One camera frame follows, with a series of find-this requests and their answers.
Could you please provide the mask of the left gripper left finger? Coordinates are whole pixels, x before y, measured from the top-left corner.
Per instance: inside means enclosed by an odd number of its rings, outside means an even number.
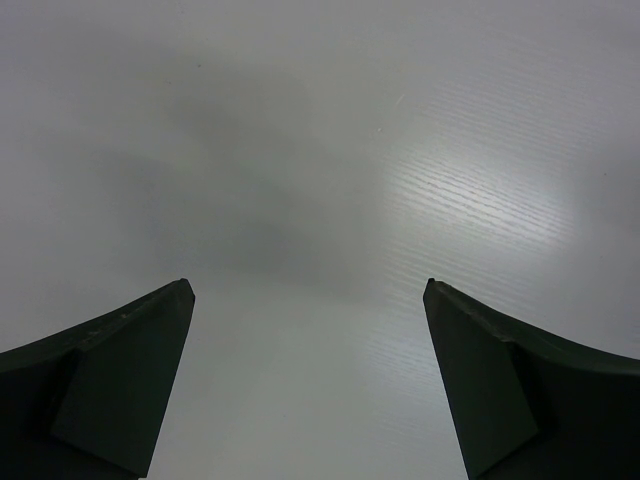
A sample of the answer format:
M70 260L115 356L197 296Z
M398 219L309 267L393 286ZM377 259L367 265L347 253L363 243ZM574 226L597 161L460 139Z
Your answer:
M2 478L145 478L194 305L179 279L2 353Z

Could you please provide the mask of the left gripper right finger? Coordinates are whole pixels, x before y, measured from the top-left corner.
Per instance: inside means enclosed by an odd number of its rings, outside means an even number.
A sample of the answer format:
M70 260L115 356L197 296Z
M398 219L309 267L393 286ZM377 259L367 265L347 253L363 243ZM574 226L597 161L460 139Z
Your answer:
M423 295L471 479L636 479L639 362L429 279Z

